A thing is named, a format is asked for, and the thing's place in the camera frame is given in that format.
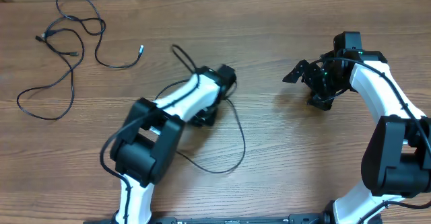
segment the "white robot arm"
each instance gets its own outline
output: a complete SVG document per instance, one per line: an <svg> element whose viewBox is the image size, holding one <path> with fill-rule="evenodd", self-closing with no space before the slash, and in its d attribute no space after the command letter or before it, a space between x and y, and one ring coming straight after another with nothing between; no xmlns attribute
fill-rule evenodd
<svg viewBox="0 0 431 224"><path fill-rule="evenodd" d="M362 50L359 32L336 36L334 50L313 63L300 61L283 81L296 83L299 77L312 90L307 104L330 110L333 100L350 89L362 96L376 123L362 158L362 179L328 204L320 223L381 223L373 217L390 203L431 191L431 120L401 91L384 56ZM402 153L403 144L416 152Z"/></svg>
<svg viewBox="0 0 431 224"><path fill-rule="evenodd" d="M226 97L235 81L234 70L226 65L222 65L217 71L202 67L197 69L185 85L170 95L154 102L143 98L135 102L125 125L140 118L143 120L118 135L110 152L111 159L116 162L116 171L129 182L130 190L122 181L118 212L112 220L95 223L123 224L126 221L126 209L127 224L150 222L154 185L166 173L185 123L211 126L220 100ZM153 131L159 135L158 140L153 142L139 134L139 128Z"/></svg>
<svg viewBox="0 0 431 224"><path fill-rule="evenodd" d="M408 104L413 115L420 119L425 114L417 109L401 91L389 71L389 65L380 61L364 61L367 65L379 70L394 83L404 102ZM374 122L377 124L381 116L396 115L408 119L409 116L402 108L399 100L395 96L388 83L376 73L370 71L362 65L355 65L350 77L350 84L364 99L367 108L370 110ZM358 220L364 217L374 207L380 205L382 201L402 201L401 195L384 194L382 196L373 196L371 191L365 187L362 180L351 189L344 197L337 199L333 203L333 214L338 224L356 224ZM366 220L373 218L378 212L375 212Z"/></svg>

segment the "cable plug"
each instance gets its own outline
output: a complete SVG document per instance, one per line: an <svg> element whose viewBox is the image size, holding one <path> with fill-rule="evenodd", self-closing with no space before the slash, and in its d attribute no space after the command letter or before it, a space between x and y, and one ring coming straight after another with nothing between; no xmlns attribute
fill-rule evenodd
<svg viewBox="0 0 431 224"><path fill-rule="evenodd" d="M79 56L79 52L60 52L60 54L77 57Z"/></svg>
<svg viewBox="0 0 431 224"><path fill-rule="evenodd" d="M59 31L58 30L48 30L48 31L42 33L41 36L42 36L42 38L46 39L47 37L52 36L52 35L56 34L57 32L59 32Z"/></svg>
<svg viewBox="0 0 431 224"><path fill-rule="evenodd" d="M43 42L43 39L40 36L36 36L35 39L39 42Z"/></svg>

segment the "black wire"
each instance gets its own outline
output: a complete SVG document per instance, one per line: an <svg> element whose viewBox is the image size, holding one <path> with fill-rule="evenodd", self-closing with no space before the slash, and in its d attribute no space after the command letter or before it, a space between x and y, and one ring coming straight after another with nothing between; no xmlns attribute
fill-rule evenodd
<svg viewBox="0 0 431 224"><path fill-rule="evenodd" d="M232 170L235 170L242 163L242 160L244 160L244 156L245 156L245 152L246 152L246 143L245 143L244 131L242 130L241 122L240 122L240 119L238 117L238 113L236 111L236 108L235 108L234 104L228 98L226 98L225 100L227 101L227 103L229 103L229 105L232 107L232 109L234 111L235 119L236 119L236 122L238 123L238 128L240 129L240 132L241 132L242 142L244 143L244 145L243 145L244 149L242 150L242 155L241 155L240 160L233 167L231 167L228 170L212 171L212 170L208 170L208 169L200 166L199 164L194 162L192 159L190 159L190 157L187 157L184 153L181 153L180 151L176 151L177 154L179 154L179 155L183 156L185 159L189 160L194 166L198 167L200 170L203 170L203 171L211 173L211 174L224 174L224 173L231 172Z"/></svg>
<svg viewBox="0 0 431 224"><path fill-rule="evenodd" d="M173 44L172 45L172 51L173 52L175 52L175 50L173 49L173 48L177 48L177 49L179 49L188 59L189 59L189 61L190 61L190 64L192 64L192 66L193 66L193 68L194 68L194 70L195 70L195 72L197 71L197 68L196 68L196 64L195 64L195 62L193 62L193 60L190 58L190 56L180 47L180 46L178 46L178 45L175 45L175 44ZM175 54L175 56L178 58L178 59L180 59L180 61L182 61L182 62L184 62L179 56L178 56L178 54L176 54L176 53L174 53ZM176 99L176 100L174 100L174 101L172 101L171 103L169 103L169 104L167 104L167 105L165 105L165 106L162 106L160 109L161 110L164 110L164 109L167 109L167 108L169 108L169 107L171 107L171 106L173 106L173 105L175 105L176 103L178 103L178 102L180 102L181 100L183 100L183 99L185 99L187 96L189 96L189 95L191 95L198 87L199 87L199 84L201 83L201 81L200 81L200 76L199 76L199 74L198 73L196 73L196 75L197 75L197 82L196 82L196 85L193 87L193 89L191 89L189 92L187 92L186 94L184 94L183 96L181 96L181 97L179 97L178 99ZM115 132L114 134L112 134L109 138L108 138L108 140L106 140L106 142L105 142L105 144L103 144L103 146L102 146L102 149L100 150L100 165L108 172L108 173L110 173L111 175L113 175L113 176L115 176L115 177L117 177L117 178L119 178L120 180L122 180L125 184L126 184L126 187L127 187L127 189L126 189L126 191L127 191L127 197L126 197L126 203L125 203L125 212L124 212L124 217L123 217L123 219L125 220L125 224L127 224L127 217L129 216L128 215L128 212L129 212L129 203L130 203L130 195L131 195L131 187L130 187L130 183L129 183L129 181L126 179L126 177L124 177L124 176L122 176L122 175L120 175L120 174L118 174L118 173L116 173L114 170L112 170L112 169L110 169L106 164L105 164L105 162L104 162L104 152L106 151L106 149L108 148L108 146L110 145L110 143L114 140L114 139L116 139L117 137L118 137L118 135L119 134L121 134L124 130L127 130L129 127L131 127L131 126L133 126L134 124L136 124L136 123L138 123L138 122L140 122L141 120L145 120L146 118L150 118L150 117L152 117L152 115L153 114L155 114L155 112L153 111L153 112L150 112L149 114L146 114L146 115L143 115L143 116L140 116L140 117L138 117L138 118L136 118L135 120L132 120L129 124L127 124L127 125L125 125L125 126L123 126L123 127L121 127L117 132Z"/></svg>
<svg viewBox="0 0 431 224"><path fill-rule="evenodd" d="M309 222L308 224L313 224L315 221L319 221L319 218L316 218L314 220L312 220L311 222Z"/></svg>
<svg viewBox="0 0 431 224"><path fill-rule="evenodd" d="M342 89L342 90L340 90L338 93L336 93L335 95L333 95L333 96L331 96L331 97L329 97L329 98L326 98L326 99L323 99L323 100L315 100L315 102L326 102L326 101L328 101L328 100L333 100L333 99L335 99L336 97L338 97L338 96L340 96L340 95L342 95L344 92L346 92L348 89Z"/></svg>
<svg viewBox="0 0 431 224"><path fill-rule="evenodd" d="M175 82L175 83L171 83L170 85L168 85L168 86L166 86L164 89L162 89L162 90L161 90L161 91L156 95L156 97L154 98L154 100L157 100L157 99L160 97L160 95L161 95L163 92L165 92L167 89L169 89L170 87L175 86L175 85L180 84L180 83L188 82L189 80L190 80L190 79L183 79L183 80L177 81L177 82Z"/></svg>
<svg viewBox="0 0 431 224"><path fill-rule="evenodd" d="M55 52L56 54L58 54L58 56L59 56L59 57L61 57L61 59L63 59L63 61L65 61L65 62L66 62L67 66L69 67L69 70L68 70L68 71L66 71L66 73L65 73L62 77L60 77L60 79L58 79L56 82L54 82L54 83L52 83L52 84L50 84L50 85L39 86L39 87L32 87L32 88L30 88L30 89L26 89L26 90L24 90L23 92L21 92L20 94L18 94L18 96L17 96L17 98L16 98L16 104L18 105L18 108L19 108L20 110L22 110L24 113L26 113L26 114L28 114L28 115L30 115L30 116L33 116L33 117L36 117L36 118L42 119L42 120L59 120L59 119L60 119L60 118L62 118L64 115L66 115L66 114L68 113L68 111L70 111L70 109L71 109L71 107L72 107L73 100L75 99L75 88L74 88L74 85L73 85L73 70L74 70L74 69L75 69L79 64L81 64L81 62L83 61L83 59L84 59L84 51L85 51L85 50L84 50L84 43L83 43L83 41L82 41L81 37L79 36L79 34L78 34L75 30L72 30L72 29L69 29L69 28L61 28L61 29L58 29L58 30L52 30L52 27L53 27L53 26L55 26L57 23L59 23L59 22L61 22L61 21L63 21L63 20L72 20L72 21L75 21L75 22L79 22L79 23L82 25L83 29L84 29L84 30L85 30L89 35L92 35L92 36L100 35L99 42L98 42L98 44L97 44L97 46L96 46L96 49L95 49L95 51L94 51L94 56L95 56L96 60L98 61L98 63L100 63L101 65L104 65L105 67L110 67L110 68L115 68L115 69L124 69L124 68L129 68L129 67L132 67L133 65L135 65L135 64L138 62L138 60L141 58L141 55L142 55L142 53L143 53L143 46L141 46L141 47L139 48L139 52L138 52L137 59L136 59L133 63L131 63L131 64L123 65L123 66L113 66L113 65L107 65L107 64L104 64L104 63L102 63L102 62L100 62L100 61L99 61L99 59L98 59L98 57L97 57L97 52L98 52L98 49L99 49L99 47L100 47L100 43L101 43L101 41L102 41L102 35L103 35L103 33L104 33L105 29L106 29L106 22L105 22L105 21L100 17L99 11L96 9L96 7L94 6L94 4L93 4L90 0L86 0L86 1L87 1L87 2L88 2L88 3L93 7L93 10L96 12L97 17L94 17L94 18L86 18L86 19L82 19L82 20L81 20L81 19L79 19L78 17L75 17L75 16L73 16L73 15L66 15L65 13L63 13L63 12L61 11L61 9L60 9L60 7L59 7L59 0L55 0L55 5L56 5L56 7L57 7L57 10L59 11L59 13L60 13L63 17L60 17L60 18L56 19L55 21L51 22L51 23L48 25L48 27L46 28L46 30L45 30L44 34L42 35L42 37L36 36L36 39L37 39L38 41L40 41L40 42L45 43L45 44L48 46L48 48L49 48L50 50L52 50L53 52ZM100 22L100 31L99 31L99 32L95 32L95 33L93 33L93 32L90 32L90 31L86 28L86 25L84 24L84 22L86 22L86 21L90 21L90 20L98 20L98 21ZM78 37L79 42L81 42L81 47L82 47L81 58L78 60L78 62L77 62L76 64L74 64L74 66L71 66L71 65L70 65L70 63L69 63L69 61L68 61L64 56L65 56L65 55L69 55L69 56L77 56L77 55L79 55L77 52L61 52L61 51L58 51L57 49L55 49L55 48L54 48L54 46L52 46L52 45L48 42L48 37L53 36L53 35L55 35L56 33L64 32L64 31L66 31L66 32L73 32L73 33ZM26 110L24 107L22 107L22 106L21 106L21 104L20 104L20 97L21 97L21 95L22 95L22 94L24 94L24 93L26 93L26 92L29 92L29 91L32 91L32 90L36 90L36 89L48 89L48 88L50 88L50 87L56 86L56 84L58 84L60 81L62 81L64 78L66 78L66 76L68 76L68 74L71 74L71 100L70 100L70 103L69 103L69 106L67 107L67 109L66 109L66 110L65 110L65 111L64 111L60 116L58 116L58 117L54 117L54 118L38 116L38 115L36 115L36 114L33 114L33 113L29 112L28 110Z"/></svg>
<svg viewBox="0 0 431 224"><path fill-rule="evenodd" d="M21 92L18 96L17 96L17 98L16 98L16 104L18 105L18 108L20 108L20 110L22 110L23 112L25 112L26 114L28 114L28 115L30 115L30 116L33 116L33 117L36 117L36 118L39 118L39 119L42 119L42 120L58 120L58 119L60 119L60 118L62 118L64 115L66 115L67 113L68 113L68 111L71 109L71 107L72 107L72 104L73 104L73 100L75 99L75 89L74 89L74 86L73 86L73 70L79 65L79 64L81 64L81 62L82 62L82 60L84 59L84 43L82 42L82 39L81 39L81 37L79 36L79 34L75 31L75 30L72 30L72 29L68 29L68 28L62 28L62 29L59 29L59 30L56 30L57 32L62 32L62 31L68 31L68 32L73 32L77 37L78 37L78 39L79 39L79 42L81 42L81 46L82 46L82 53L81 53L81 58L78 60L78 62L72 67L71 65L70 65L70 63L67 61L67 59L63 56L63 53L62 52L59 52L59 51L57 51L57 50L55 50L54 48L53 48L53 46L51 46L51 44L48 42L48 38L44 38L43 39L43 42L53 51L53 52L55 52L55 53L57 53L60 57L61 57L61 59L63 59L65 62L66 62L66 64L67 64L67 66L69 67L69 70L68 71L66 71L66 73L63 75L63 76L61 76L60 77L60 79L58 79L57 81L55 81L54 83L52 83L52 84L50 84L50 85L45 85L45 86L39 86L39 87L32 87L32 88L30 88L30 89L26 89L26 90L24 90L23 92ZM20 97L21 97L21 95L22 94L24 94L24 93L26 93L26 92L29 92L29 91L32 91L32 90L36 90L36 89L48 89L48 88L50 88L50 87L52 87L52 86L55 86L56 84L58 84L60 81L62 81L64 78L66 78L66 76L68 76L68 74L71 74L71 99L70 99L70 103L69 103L69 106L67 107L67 109L60 115L60 116L58 116L58 117L54 117L54 118L48 118L48 117L43 117L43 116L38 116L38 115L36 115L36 114L33 114L33 113L31 113L31 112L29 112L29 111L27 111L24 107L22 107L21 106L21 104L20 104Z"/></svg>
<svg viewBox="0 0 431 224"><path fill-rule="evenodd" d="M431 207L431 201L423 205L405 204L402 202L390 201L390 200L383 201L378 206L374 207L371 211L369 211L366 215L364 215L362 218L360 218L358 224L363 224L365 220L367 220L372 215L374 215L378 210L380 210L383 207L387 207L390 204L409 208L409 209L415 209L415 210L423 210Z"/></svg>
<svg viewBox="0 0 431 224"><path fill-rule="evenodd" d="M105 23L105 21L104 21L104 20L102 20L102 18L100 17L99 11L96 9L96 6L94 6L94 4L92 3L92 1L91 1L91 0L86 0L86 1L87 1L87 2L88 2L88 3L93 7L94 12L96 12L97 18L87 18L87 19L83 19L83 20L81 20L81 19L79 19L78 17L75 17L75 16L73 16L73 15L67 15L67 14L65 14L63 11L61 11L61 9L60 9L60 7L59 7L59 0L55 0L55 6L57 6L57 10L59 11L59 13L60 13L62 16L64 16L65 18L67 18L67 19L69 19L69 20L71 20L71 21L79 22L79 23L82 25L82 27L84 28L84 30L85 30L89 35L92 35L92 36L98 36L98 35L100 35L100 38L99 38L99 41L98 41L98 43L97 43L96 49L94 50L94 57L96 58L96 60L97 60L97 62L98 62L98 63L100 63L101 65L103 65L103 66L105 66L105 67L109 67L109 68L113 68L113 69L126 69L126 68L129 68L129 67L132 67L133 65L135 65L135 64L139 61L139 59L141 58L141 55L142 55L142 49L143 49L143 47L142 47L142 46L139 48L139 54L138 54L138 57L136 58L136 60L135 60L133 63L127 64L127 65L122 65L122 66L107 65L107 64L105 64L105 63L102 63L102 62L99 60L99 58L98 58L98 56L97 56L97 52L98 52L98 50L99 50L100 43L102 42L103 33L104 33L104 32L105 32L105 30L106 30L106 23ZM99 32L90 32L89 30L87 30L86 26L84 25L84 22L89 21L89 20L98 20L98 21L99 21L99 23L100 23L100 31L99 31Z"/></svg>
<svg viewBox="0 0 431 224"><path fill-rule="evenodd" d="M404 102L404 99L401 97L401 94L398 92L398 89L395 87L395 85L393 84L393 82L385 75L385 73L380 72L379 70L375 69L374 67L371 67L370 65L367 65L364 62L353 60L353 59L345 59L345 58L342 58L342 57L319 59L319 60L317 60L317 61L315 61L313 63L323 62L323 65L321 67L323 69L324 66L328 62L330 62L330 61L346 61L346 62L349 62L349 63L355 63L355 64L358 64L358 65L361 65L361 66L367 68L368 70L370 70L373 73L376 73L377 75L379 75L380 77L382 77L388 83L388 85L391 87L393 93L395 94L395 96L397 97L399 103L401 104L402 109L407 113L407 115L415 123L415 125L418 128L418 131L420 133L420 136L421 136L421 138L422 138L422 140L423 140L423 142L425 144L425 147L426 147L428 153L431 155L431 146L430 146L430 143L428 141L426 133L424 132L424 129L420 125L419 120L416 119L416 117L410 111L410 109L408 107L408 104L406 104ZM428 203L426 203L426 204L420 205L420 206L413 205L413 204L405 204L405 203L398 202L398 201L383 201L381 204L379 204L377 207L374 207L370 212L368 212L365 216L363 216L360 219L359 224L362 224L365 220L367 220L367 218L371 217L373 214L375 214L381 208L387 207L389 204L398 205L398 206L409 208L409 209L417 209L417 210L427 209L427 208L431 207L431 201L428 202Z"/></svg>
<svg viewBox="0 0 431 224"><path fill-rule="evenodd" d="M179 83L185 83L185 82L187 82L188 81L188 79L183 79L183 80L180 80L180 81L177 81L177 82L175 82L175 83L171 83L170 85L168 85L168 86L166 86L164 89L162 89L158 94L157 94L157 96L154 98L154 100L157 100L159 97L160 97L160 95L163 93L163 92L165 92L167 89L169 89L170 87L172 87L172 86L174 86L174 85L178 85ZM241 127L241 122L240 122L240 119L239 119L239 117L238 117L238 113L237 113L237 111L236 111L236 108L235 108L235 105L232 103L232 101L230 101L229 100L229 97L236 91L236 88L238 87L238 84L237 84L237 82L235 81L234 82L234 84L235 84L235 86L234 86L234 89L232 89L232 90L230 90L230 93L224 98L224 100L226 100L228 103L229 103L229 105L232 107L232 109L233 109L233 111L234 111L234 115L235 115L235 119L236 119L236 122L237 122L237 124L238 124L238 127L239 127L239 129L240 129L240 132L241 132L241 137L242 137L242 142L244 143L244 150L242 151L242 156L241 156L241 158L240 158L240 160L233 166L233 167L231 167L230 169L228 169L228 170L224 170L224 171L220 171L220 172L217 172L217 171L212 171L212 170L208 170L208 169L206 169L206 168L204 168L204 167L202 167L202 166L200 166L199 164L197 164L195 161L193 161L190 157L187 157L184 153L181 153L180 151L176 151L176 153L177 154L179 154L179 155L181 155L181 156L183 156L185 159L187 159L188 161L190 161L194 166L196 166L196 167L198 167L199 169L201 169L201 170L203 170L203 171L205 171L205 172L208 172L208 173L211 173L211 174L224 174L224 173L228 173L228 172L231 172L232 170L235 170L241 163L242 163L242 160L244 159L244 156L245 156L245 152L246 152L246 143L245 143L245 137L244 137L244 132L242 131L242 127Z"/></svg>

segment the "black base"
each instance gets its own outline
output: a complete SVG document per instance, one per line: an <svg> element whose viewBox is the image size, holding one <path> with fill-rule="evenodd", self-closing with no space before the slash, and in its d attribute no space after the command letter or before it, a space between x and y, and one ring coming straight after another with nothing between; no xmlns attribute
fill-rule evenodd
<svg viewBox="0 0 431 224"><path fill-rule="evenodd" d="M84 224L117 224L111 219L85 221ZM204 218L204 219L152 219L149 224L319 224L319 214L291 214L288 217L241 217L241 218Z"/></svg>

